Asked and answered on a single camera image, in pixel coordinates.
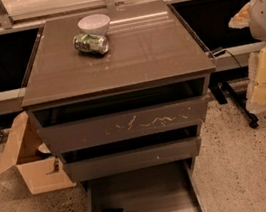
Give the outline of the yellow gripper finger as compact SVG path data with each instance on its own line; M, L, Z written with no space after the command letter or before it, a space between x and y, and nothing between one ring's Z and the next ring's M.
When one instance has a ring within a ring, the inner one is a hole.
M246 109L258 114L266 110L266 46L259 53L251 53L248 60L249 84Z
M240 11L237 12L229 21L228 27L234 29L243 29L249 26L249 10L250 4L245 4Z

